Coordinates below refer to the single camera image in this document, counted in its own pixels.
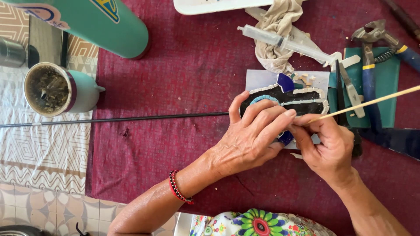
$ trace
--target stainless steel cup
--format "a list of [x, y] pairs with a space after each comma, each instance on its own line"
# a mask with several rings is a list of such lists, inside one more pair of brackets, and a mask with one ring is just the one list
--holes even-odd
[[21, 67], [26, 60], [24, 47], [18, 42], [0, 36], [0, 66]]

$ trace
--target forearm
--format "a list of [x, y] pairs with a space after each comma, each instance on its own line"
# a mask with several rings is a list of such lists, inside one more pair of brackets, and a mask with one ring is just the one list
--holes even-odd
[[[176, 185], [186, 198], [222, 178], [209, 163], [208, 155], [211, 155], [211, 151], [207, 151], [175, 175]], [[168, 221], [183, 204], [172, 193], [169, 180], [166, 179], [130, 202], [111, 223], [109, 233], [152, 233]]]
[[365, 186], [357, 172], [351, 186], [334, 190], [349, 211], [358, 236], [411, 235]]

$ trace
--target black beaded bracelet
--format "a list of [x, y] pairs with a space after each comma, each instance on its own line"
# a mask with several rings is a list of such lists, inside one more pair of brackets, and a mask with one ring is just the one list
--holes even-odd
[[181, 201], [184, 201], [190, 205], [194, 204], [194, 201], [192, 200], [192, 197], [185, 198], [178, 190], [178, 187], [175, 183], [175, 174], [179, 172], [179, 170], [172, 170], [169, 173], [169, 185], [171, 186], [172, 193]]

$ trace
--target bottle sticker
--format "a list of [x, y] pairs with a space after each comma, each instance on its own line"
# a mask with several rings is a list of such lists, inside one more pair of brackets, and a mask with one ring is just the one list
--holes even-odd
[[115, 24], [120, 22], [120, 16], [118, 15], [118, 7], [115, 0], [90, 0], [96, 5], [109, 19]]
[[25, 13], [34, 16], [59, 29], [70, 29], [67, 22], [61, 21], [61, 13], [57, 8], [44, 3], [12, 3], [15, 8], [23, 10]]

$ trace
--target cloth rag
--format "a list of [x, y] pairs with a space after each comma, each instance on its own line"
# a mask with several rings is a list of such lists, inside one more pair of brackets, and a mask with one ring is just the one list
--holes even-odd
[[[292, 22], [295, 22], [303, 14], [303, 0], [275, 0], [270, 9], [264, 15], [263, 20], [255, 26], [268, 32], [281, 36], [289, 35]], [[294, 68], [288, 62], [293, 51], [280, 49], [261, 41], [255, 41], [255, 55], [262, 66], [274, 73], [292, 73]]]

